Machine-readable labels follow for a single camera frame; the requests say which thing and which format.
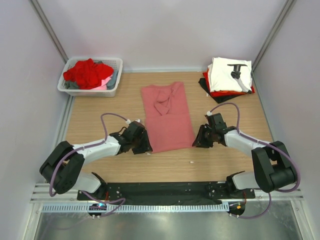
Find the pink t shirt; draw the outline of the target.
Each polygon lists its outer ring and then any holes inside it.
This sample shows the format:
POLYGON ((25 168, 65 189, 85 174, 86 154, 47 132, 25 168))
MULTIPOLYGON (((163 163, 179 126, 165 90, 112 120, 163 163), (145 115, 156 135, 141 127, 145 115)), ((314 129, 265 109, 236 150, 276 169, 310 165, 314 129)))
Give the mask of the pink t shirt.
POLYGON ((183 82, 145 86, 141 97, 153 154, 192 147, 195 134, 183 82))

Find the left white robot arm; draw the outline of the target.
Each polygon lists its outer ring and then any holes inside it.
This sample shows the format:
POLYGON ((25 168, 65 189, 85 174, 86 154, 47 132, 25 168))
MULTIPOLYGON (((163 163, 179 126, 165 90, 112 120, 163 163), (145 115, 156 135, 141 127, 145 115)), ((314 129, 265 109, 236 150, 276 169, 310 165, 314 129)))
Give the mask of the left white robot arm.
POLYGON ((137 120, 101 140, 75 145, 60 142, 41 165, 39 173, 50 184, 52 194, 77 190, 78 200, 103 200, 108 192, 107 183, 97 173, 83 172, 83 166, 128 151, 135 155, 152 151, 147 130, 137 120))

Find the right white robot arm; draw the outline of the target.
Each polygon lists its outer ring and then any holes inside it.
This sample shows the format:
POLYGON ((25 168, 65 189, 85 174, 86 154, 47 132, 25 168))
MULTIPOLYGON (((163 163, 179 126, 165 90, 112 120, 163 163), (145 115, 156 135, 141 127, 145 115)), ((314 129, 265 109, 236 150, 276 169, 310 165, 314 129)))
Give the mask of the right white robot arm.
POLYGON ((220 113, 208 111, 205 117, 207 123, 199 127, 194 147, 212 148, 217 143, 252 159, 253 171, 226 177, 225 192, 229 197, 237 198, 246 189, 260 189, 265 193, 289 193, 298 189, 301 177, 284 143, 265 142, 243 133, 238 126, 227 126, 220 113))

